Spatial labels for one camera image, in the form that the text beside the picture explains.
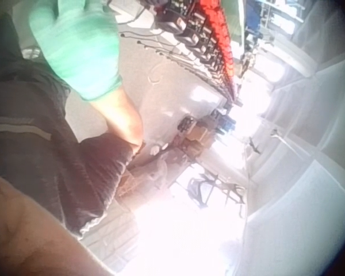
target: white wall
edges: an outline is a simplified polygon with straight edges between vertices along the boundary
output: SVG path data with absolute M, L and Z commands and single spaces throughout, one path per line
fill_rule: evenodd
M 262 116 L 236 275 L 320 275 L 345 242 L 345 55 L 320 68 L 275 89 Z
M 345 193 L 316 161 L 280 201 L 250 218 L 237 275 L 320 275 L 345 241 Z

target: gloved hand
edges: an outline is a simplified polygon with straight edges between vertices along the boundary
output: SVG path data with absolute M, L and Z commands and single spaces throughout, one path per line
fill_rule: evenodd
M 39 0 L 29 25 L 53 71 L 84 100 L 121 86 L 117 23 L 101 0 Z

